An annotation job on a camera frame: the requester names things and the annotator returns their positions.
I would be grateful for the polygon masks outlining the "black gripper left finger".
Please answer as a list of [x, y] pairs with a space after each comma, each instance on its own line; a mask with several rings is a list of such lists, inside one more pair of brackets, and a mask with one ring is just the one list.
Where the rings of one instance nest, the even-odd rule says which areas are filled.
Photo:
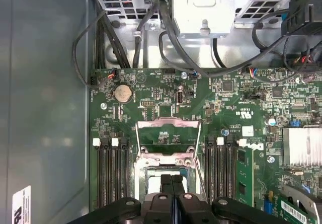
[[160, 192], [147, 195], [143, 203], [132, 197], [124, 197], [70, 223], [173, 223], [173, 205], [172, 177], [162, 175]]

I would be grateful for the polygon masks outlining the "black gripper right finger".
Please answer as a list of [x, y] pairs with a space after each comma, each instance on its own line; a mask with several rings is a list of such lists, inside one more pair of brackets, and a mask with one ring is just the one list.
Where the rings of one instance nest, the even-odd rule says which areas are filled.
[[183, 177], [172, 176], [174, 223], [288, 223], [286, 220], [220, 197], [211, 204], [184, 189]]

